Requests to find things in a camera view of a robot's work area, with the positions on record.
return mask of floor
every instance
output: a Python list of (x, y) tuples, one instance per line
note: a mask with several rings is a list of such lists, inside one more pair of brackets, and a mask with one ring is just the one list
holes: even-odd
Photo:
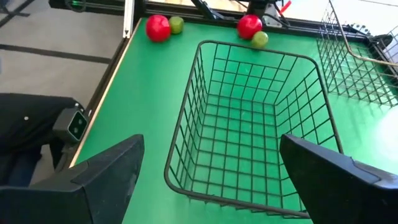
[[(11, 0), (10, 10), (19, 7), (25, 0)], [(190, 0), (153, 0), (173, 4), (192, 4)], [(244, 11), (235, 1), (207, 0), (211, 7), (234, 11)], [(325, 12), (326, 1), (292, 0), (285, 12), (287, 17), (320, 20)], [(362, 12), (364, 8), (383, 12), (380, 17), (387, 19), (386, 11), (396, 11), (396, 7), (351, 0), (335, 0), (343, 10), (343, 20), (352, 21), (352, 12)], [(361, 10), (353, 10), (361, 4)], [(51, 9), (47, 0), (35, 0), (22, 12), (29, 17), (14, 17), (0, 27), (0, 45), (16, 45), (37, 49), (56, 50), (80, 55), (111, 58), (118, 46), (123, 27), (123, 18), (93, 13), (75, 13), (67, 10)], [(373, 27), (383, 27), (374, 18), (361, 18), (370, 21)], [(86, 106), (107, 65), (105, 63), (83, 62), (37, 54), (1, 50), (0, 47), (0, 92), (31, 93), (40, 95), (70, 96)], [(43, 158), (37, 165), (32, 182), (42, 180), (53, 173), (51, 155), (43, 148)]]

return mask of green wire basket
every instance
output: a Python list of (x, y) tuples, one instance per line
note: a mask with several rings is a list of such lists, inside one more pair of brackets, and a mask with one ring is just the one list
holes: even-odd
[(183, 97), (166, 183), (221, 206), (309, 218), (279, 155), (285, 133), (342, 153), (316, 63), (204, 41)]

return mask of green table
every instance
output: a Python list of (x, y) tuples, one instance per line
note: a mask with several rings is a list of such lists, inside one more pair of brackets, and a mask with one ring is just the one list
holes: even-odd
[[(164, 165), (197, 45), (203, 40), (248, 43), (232, 28), (186, 23), (182, 34), (155, 44), (145, 35), (145, 21), (137, 25), (74, 160), (84, 161), (133, 134), (144, 135), (144, 162), (124, 223), (311, 223), (205, 205), (166, 185)], [(316, 38), (268, 35), (268, 49), (306, 55), (319, 62)], [(396, 172), (398, 108), (333, 94), (328, 98), (345, 154)]]

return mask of green apple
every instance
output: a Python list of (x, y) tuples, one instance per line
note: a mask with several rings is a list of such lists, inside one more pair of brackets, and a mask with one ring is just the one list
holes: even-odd
[(172, 28), (172, 34), (179, 34), (182, 32), (184, 27), (184, 20), (178, 16), (172, 16), (169, 19), (170, 27)]
[(264, 48), (267, 43), (268, 35), (263, 31), (256, 32), (251, 39), (251, 45), (258, 49)]

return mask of wire basket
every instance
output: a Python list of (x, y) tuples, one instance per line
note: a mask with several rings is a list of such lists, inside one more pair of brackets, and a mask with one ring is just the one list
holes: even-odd
[(290, 133), (341, 150), (316, 63), (205, 41), (197, 49), (165, 166), (191, 198), (308, 218), (279, 156)]
[(364, 25), (341, 24), (329, 0), (317, 41), (327, 90), (395, 106), (398, 104), (398, 27), (385, 35), (370, 34)]

